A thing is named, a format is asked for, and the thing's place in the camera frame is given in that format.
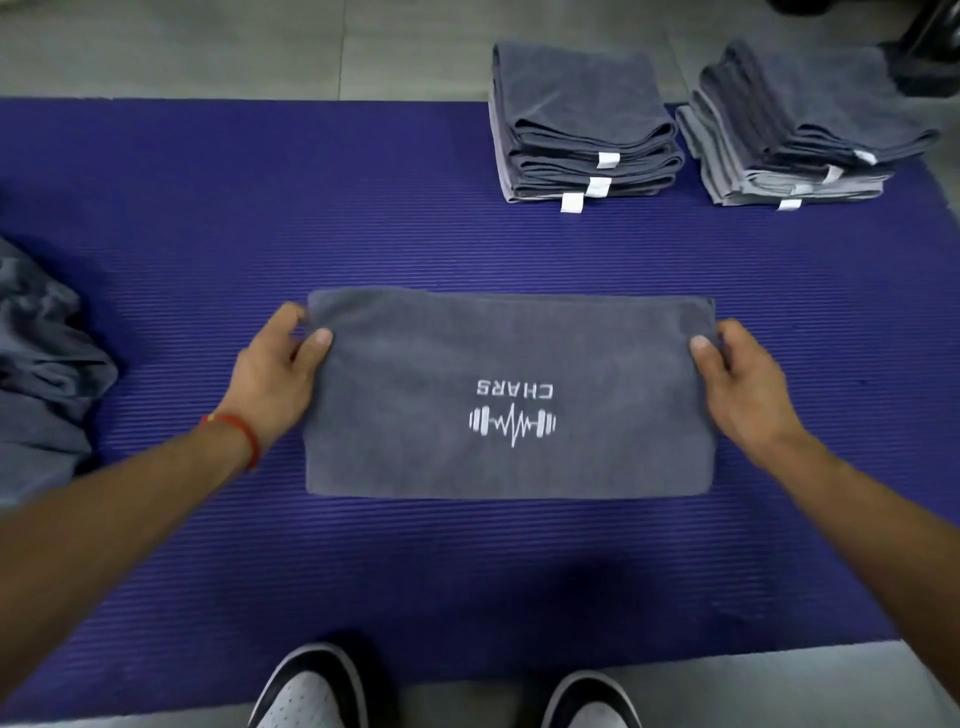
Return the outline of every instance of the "gray towel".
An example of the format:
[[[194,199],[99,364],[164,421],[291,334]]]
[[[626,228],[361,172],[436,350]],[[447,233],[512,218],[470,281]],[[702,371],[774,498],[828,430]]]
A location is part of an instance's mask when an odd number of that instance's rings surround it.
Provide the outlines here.
[[[509,131],[497,113],[493,91],[491,91],[488,111],[497,174],[500,179],[500,188],[507,202],[550,200],[561,197],[565,192],[584,192],[589,185],[590,177],[611,178],[609,197],[653,195],[674,183],[676,172],[684,163],[683,153],[671,141],[669,146],[676,150],[676,153],[666,154],[660,159],[662,164],[660,170],[653,166],[649,168],[644,168],[643,165],[634,166],[633,162],[626,165],[618,164],[617,168],[612,170],[598,170],[595,156],[591,162],[568,158],[563,166],[558,165],[553,168],[548,167],[547,164],[537,165],[537,158],[529,158],[533,161],[533,170],[521,169],[527,158],[520,154],[509,156],[507,151],[509,144],[504,142]],[[571,171],[570,168],[576,164],[592,167],[592,174],[588,169],[579,173]]]
[[[832,139],[889,161],[920,154],[940,135],[905,112],[876,46],[771,51],[735,40],[725,55],[759,80],[798,136]]]
[[[914,119],[875,47],[772,51],[733,41],[700,86],[753,161],[819,158],[849,166],[889,163],[925,152],[939,132]]]
[[[456,498],[685,496],[715,436],[689,338],[702,298],[316,291],[334,344],[303,441],[307,490]]]
[[[700,160],[701,180],[716,205],[777,205],[784,198],[868,200],[883,192],[889,175],[852,174],[824,182],[823,175],[745,168],[710,108],[708,99],[694,89],[690,106],[677,109],[677,122],[690,154]]]
[[[501,41],[493,47],[493,80],[503,121],[524,146],[637,153],[676,135],[641,54]]]
[[[80,297],[0,239],[0,503],[67,483],[90,453],[80,425],[117,378],[66,321]]]

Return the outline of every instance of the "sneaker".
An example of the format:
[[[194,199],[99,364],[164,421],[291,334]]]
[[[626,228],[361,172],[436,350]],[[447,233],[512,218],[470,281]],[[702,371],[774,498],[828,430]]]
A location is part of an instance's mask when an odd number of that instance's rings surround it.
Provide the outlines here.
[[[248,728],[369,728],[356,665],[331,643],[295,649],[274,670]]]
[[[641,728],[634,704],[602,672],[567,675],[550,697],[541,728]]]

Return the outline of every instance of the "hand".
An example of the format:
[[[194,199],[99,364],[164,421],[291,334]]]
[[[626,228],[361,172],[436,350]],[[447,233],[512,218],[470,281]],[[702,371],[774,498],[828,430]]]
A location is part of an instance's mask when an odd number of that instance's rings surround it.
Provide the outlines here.
[[[707,385],[707,407],[717,426],[760,467],[780,444],[812,439],[790,402],[780,365],[740,322],[717,329],[724,356],[705,336],[690,339],[690,351]]]
[[[294,426],[313,394],[317,367],[333,341],[321,328],[305,341],[291,334],[306,310],[285,303],[237,356],[230,386],[214,414],[241,418],[256,433],[263,452]]]

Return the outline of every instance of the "heartbeat line graphic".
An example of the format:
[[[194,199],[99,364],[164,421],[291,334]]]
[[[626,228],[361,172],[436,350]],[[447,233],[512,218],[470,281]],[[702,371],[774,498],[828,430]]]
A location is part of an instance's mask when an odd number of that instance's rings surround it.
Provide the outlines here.
[[[557,429],[557,416],[545,410],[538,410],[536,418],[527,417],[522,409],[519,412],[515,410],[516,405],[511,404],[506,417],[491,417],[489,407],[477,407],[470,412],[470,429],[486,437],[492,426],[494,430],[502,432],[504,437],[510,437],[511,448],[516,447],[517,437],[526,437],[531,430],[537,437],[543,437]]]

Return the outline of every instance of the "towel stack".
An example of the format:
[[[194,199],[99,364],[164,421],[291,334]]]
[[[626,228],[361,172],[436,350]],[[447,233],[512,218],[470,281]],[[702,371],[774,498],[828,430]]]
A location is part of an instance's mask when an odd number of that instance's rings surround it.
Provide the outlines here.
[[[940,133],[904,112],[877,48],[770,51],[735,40],[677,121],[717,205],[867,200]]]
[[[640,54],[497,43],[490,121],[507,202],[653,195],[684,165]]]

